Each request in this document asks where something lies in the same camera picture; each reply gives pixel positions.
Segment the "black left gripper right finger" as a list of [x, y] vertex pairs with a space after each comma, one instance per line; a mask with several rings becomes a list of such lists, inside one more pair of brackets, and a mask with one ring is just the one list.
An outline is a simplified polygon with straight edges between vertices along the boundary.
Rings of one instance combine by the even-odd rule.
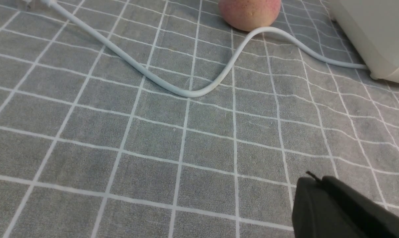
[[399, 238], [399, 216], [335, 177], [324, 176], [321, 184], [343, 214], [366, 238]]

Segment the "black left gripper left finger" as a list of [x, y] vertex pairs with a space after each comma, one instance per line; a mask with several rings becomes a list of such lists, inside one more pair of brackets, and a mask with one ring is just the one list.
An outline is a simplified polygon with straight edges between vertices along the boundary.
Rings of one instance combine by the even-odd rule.
[[364, 210], [348, 193], [310, 171], [299, 179], [292, 223], [296, 238], [367, 238]]

